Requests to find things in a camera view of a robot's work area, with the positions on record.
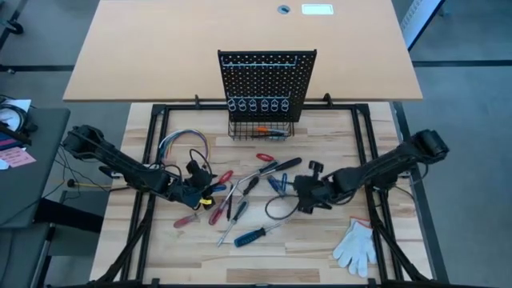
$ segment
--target wooden table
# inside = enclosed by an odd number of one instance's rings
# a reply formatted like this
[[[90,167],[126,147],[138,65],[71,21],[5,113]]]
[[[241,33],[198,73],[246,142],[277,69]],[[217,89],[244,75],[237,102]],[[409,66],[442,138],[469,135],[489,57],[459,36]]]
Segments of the wooden table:
[[[391,0],[101,0],[64,100],[224,99],[218,50],[314,49],[306,99],[422,98]]]
[[[150,103],[132,104],[122,142],[121,150],[139,161],[142,160],[151,106]],[[398,144],[389,104],[371,103],[370,110],[378,151],[383,154]],[[295,136],[285,142],[235,142],[227,136],[226,124],[226,111],[172,111],[167,132],[183,128],[200,129],[211,143],[210,163],[214,173],[234,170],[235,179],[260,167],[262,162],[256,159],[256,153],[272,154],[283,161],[301,156],[303,163],[287,171],[290,179],[296,174],[310,174],[307,169],[309,160],[322,162],[324,173],[359,165],[354,128],[347,111],[305,110],[301,121],[296,124]],[[183,136],[173,145],[167,161],[184,169],[189,161],[188,149],[203,149],[200,141],[192,135]],[[405,181],[399,186],[409,189]],[[134,195],[132,190],[110,195],[91,279],[105,273],[125,245]],[[287,224],[272,230],[264,238],[243,248],[235,248],[232,243],[237,236],[273,223],[263,210],[266,201],[273,196],[275,192],[268,183],[260,181],[250,194],[246,215],[219,248],[216,247],[217,240],[227,228],[225,217],[216,226],[209,226],[208,216],[202,216],[200,222],[175,229],[173,222],[192,210],[158,198],[144,281],[160,278],[161,283],[366,283],[366,279],[350,275],[347,269],[338,267],[332,258],[333,248],[339,244],[350,223],[349,217],[368,218],[363,192],[357,192],[349,204],[336,206],[331,211],[315,209],[312,215],[296,213]],[[430,277],[429,261],[412,199],[399,190],[392,190],[389,202],[398,244],[417,268]],[[137,261],[137,249],[134,255],[132,263]],[[388,252],[386,264],[392,275]],[[132,265],[131,278],[134,277],[135,266]],[[370,266],[369,276],[378,278],[376,265]]]

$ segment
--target cable bundle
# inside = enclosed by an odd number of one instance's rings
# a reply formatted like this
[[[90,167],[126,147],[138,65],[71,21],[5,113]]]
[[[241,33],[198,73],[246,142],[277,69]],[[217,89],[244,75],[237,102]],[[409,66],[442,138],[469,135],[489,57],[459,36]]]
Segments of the cable bundle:
[[[173,145],[173,141],[179,138],[180,136],[184,134],[195,134],[199,136],[202,141],[205,144],[205,158],[210,158],[210,144],[208,143],[208,139],[206,136],[194,129],[184,129],[184,130],[177,130],[169,135],[167,135],[158,145],[158,158],[163,161],[163,159],[169,154],[170,147]]]

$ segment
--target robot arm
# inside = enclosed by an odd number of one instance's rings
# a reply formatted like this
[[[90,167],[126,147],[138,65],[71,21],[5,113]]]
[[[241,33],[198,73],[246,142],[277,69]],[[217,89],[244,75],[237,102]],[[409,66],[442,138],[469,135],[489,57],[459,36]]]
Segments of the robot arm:
[[[149,192],[168,201],[181,202],[193,209],[198,208],[212,175],[201,169],[195,160],[186,166],[192,177],[182,179],[161,168],[148,168],[119,151],[103,138],[103,133],[88,125],[76,126],[68,132],[62,146],[79,160],[97,159],[112,170],[121,173],[126,184],[141,192]]]
[[[315,206],[330,209],[350,198],[361,186],[371,185],[385,190],[391,188],[398,175],[417,163],[434,164],[446,157],[449,149],[438,133],[423,130],[413,135],[394,150],[360,167],[336,170],[318,180],[323,165],[312,162],[313,176],[297,176],[294,188],[298,192],[298,210],[311,214]]]

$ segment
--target white label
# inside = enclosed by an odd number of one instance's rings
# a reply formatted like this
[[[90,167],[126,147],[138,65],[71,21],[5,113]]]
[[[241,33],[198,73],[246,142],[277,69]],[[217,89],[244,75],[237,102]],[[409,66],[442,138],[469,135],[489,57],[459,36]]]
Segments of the white label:
[[[332,15],[334,9],[331,4],[302,4],[304,15]]]

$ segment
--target glove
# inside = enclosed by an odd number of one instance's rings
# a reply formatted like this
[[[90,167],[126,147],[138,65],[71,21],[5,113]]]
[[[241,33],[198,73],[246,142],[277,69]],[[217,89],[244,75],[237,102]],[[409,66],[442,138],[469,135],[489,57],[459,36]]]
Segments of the glove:
[[[364,224],[368,221],[361,221],[352,218],[350,227],[344,239],[333,251],[333,257],[338,259],[341,268],[349,264],[349,273],[358,273],[361,277],[368,276],[368,261],[377,263],[375,248],[371,238],[372,229]]]

